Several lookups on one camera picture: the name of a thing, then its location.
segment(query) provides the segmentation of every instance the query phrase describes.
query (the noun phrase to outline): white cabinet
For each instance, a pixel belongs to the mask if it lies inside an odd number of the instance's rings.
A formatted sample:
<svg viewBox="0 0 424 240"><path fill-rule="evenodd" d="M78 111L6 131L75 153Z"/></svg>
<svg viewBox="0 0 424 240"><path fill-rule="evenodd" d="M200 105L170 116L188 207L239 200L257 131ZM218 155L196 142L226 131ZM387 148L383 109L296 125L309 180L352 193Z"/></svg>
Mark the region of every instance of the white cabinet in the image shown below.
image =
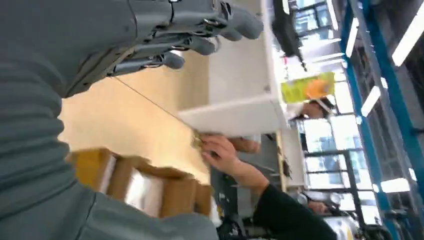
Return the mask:
<svg viewBox="0 0 424 240"><path fill-rule="evenodd" d="M286 125L286 120L274 71L273 34L266 2L232 3L262 18L264 32L256 40L231 42L221 38L220 50L209 57L208 104L185 109L178 116L201 132L227 136L275 132Z"/></svg>

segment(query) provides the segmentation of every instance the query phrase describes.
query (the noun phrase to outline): black sleeve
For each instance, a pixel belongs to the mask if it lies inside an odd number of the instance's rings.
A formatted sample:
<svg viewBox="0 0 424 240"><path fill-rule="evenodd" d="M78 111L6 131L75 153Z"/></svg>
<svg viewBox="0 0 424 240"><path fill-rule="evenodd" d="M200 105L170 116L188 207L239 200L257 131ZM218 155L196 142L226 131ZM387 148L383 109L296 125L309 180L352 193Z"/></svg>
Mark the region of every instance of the black sleeve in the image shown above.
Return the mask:
<svg viewBox="0 0 424 240"><path fill-rule="evenodd" d="M271 184L260 197L253 222L269 229L278 239L337 239L337 235L321 217Z"/></svg>

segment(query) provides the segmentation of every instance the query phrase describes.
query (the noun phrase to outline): yellow sign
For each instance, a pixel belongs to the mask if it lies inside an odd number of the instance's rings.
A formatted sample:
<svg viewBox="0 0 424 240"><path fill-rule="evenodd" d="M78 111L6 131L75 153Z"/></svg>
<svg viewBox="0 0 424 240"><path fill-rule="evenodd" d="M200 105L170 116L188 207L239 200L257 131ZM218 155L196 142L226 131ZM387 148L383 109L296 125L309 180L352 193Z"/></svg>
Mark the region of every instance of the yellow sign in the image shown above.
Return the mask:
<svg viewBox="0 0 424 240"><path fill-rule="evenodd" d="M327 95L334 95L334 72L325 72L319 75L283 82L281 93L287 104L319 99Z"/></svg>

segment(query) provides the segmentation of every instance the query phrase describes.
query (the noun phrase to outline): blue steel column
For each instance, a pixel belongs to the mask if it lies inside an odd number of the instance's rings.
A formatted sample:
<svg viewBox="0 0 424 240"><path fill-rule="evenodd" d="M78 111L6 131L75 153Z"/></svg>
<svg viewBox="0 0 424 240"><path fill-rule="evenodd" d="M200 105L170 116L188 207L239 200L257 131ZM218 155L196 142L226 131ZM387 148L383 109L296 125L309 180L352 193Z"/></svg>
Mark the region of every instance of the blue steel column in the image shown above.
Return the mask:
<svg viewBox="0 0 424 240"><path fill-rule="evenodd" d="M342 26L341 26L340 48L343 51L346 50L346 47L347 47L347 41L349 38L349 32L350 32L352 20L353 20L352 8L350 7L350 4L348 4L345 11L345 15L344 15L344 21L342 21ZM354 112L358 116L360 116L363 101L362 101L360 89L355 77L354 68L350 62L350 59L347 58L346 55L343 58L347 62L346 73L347 73L347 80L350 86ZM382 181L381 167L380 167L380 163L378 161L378 157L374 148L374 142L373 142L373 137L370 131L370 126L368 122L366 121L366 119L364 119L358 127L360 129L359 132L362 138L363 149L366 155L368 170L371 175L372 182L375 183L381 189L380 187L380 183ZM391 210L390 202L389 202L389 199L387 198L386 193L382 191L375 192L375 197L378 203L379 210L381 210L382 212ZM396 227L393 221L391 219L384 218L384 215L382 215L381 217L382 217L384 225L387 227L387 229L391 233L393 240L398 240L399 239L398 232L396 230Z"/></svg>
<svg viewBox="0 0 424 240"><path fill-rule="evenodd" d="M376 56L376 52L374 50L373 42L370 37L370 32L368 31L367 23L364 18L364 14L359 8L358 0L349 0L350 6L352 8L353 15L358 19L359 28L358 33L361 35L363 46L365 49L365 53L368 57L368 63L371 68L371 74L374 78L375 86L380 89L380 103L383 109L384 117L387 119L389 124L388 131L391 136L391 140L393 141L394 148L396 150L398 156L398 162L400 165L400 170L402 171L402 175L407 179L410 187L409 195L411 198L411 205L417 216L420 218L421 225L424 223L424 216L422 214L422 206L423 202L417 190L417 183L412 179L411 174L409 173L409 168L411 167L411 162L409 160L409 156L405 152L404 149L404 141L402 139L401 131L399 129L398 121L396 115L394 114L392 107L390 105L389 93L387 89L383 87L381 81L381 69Z"/></svg>
<svg viewBox="0 0 424 240"><path fill-rule="evenodd" d="M409 159L409 163L416 175L417 193L420 194L421 207L423 207L424 199L424 155L421 151L417 136L412 134L414 128L411 119L408 115L407 106L403 100L403 96L398 84L392 61L389 59L388 50L384 42L379 25L374 16L374 11L370 8L369 0L362 0L362 12L365 16L366 25L369 30L369 35L374 43L375 55L378 60L381 75L386 79L388 90L388 102L394 113L394 118L398 123L403 147Z"/></svg>

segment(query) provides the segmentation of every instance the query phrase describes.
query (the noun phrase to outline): small object in hand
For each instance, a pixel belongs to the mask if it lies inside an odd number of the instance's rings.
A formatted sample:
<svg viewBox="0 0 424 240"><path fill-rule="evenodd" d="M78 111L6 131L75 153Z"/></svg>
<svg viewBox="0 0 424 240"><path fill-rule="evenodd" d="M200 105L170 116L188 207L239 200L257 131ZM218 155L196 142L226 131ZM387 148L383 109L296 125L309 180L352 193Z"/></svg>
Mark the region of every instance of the small object in hand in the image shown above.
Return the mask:
<svg viewBox="0 0 424 240"><path fill-rule="evenodd" d="M193 133L193 139L191 141L191 146L197 150L201 150L203 145L203 141L201 139L201 135L199 132L195 131Z"/></svg>

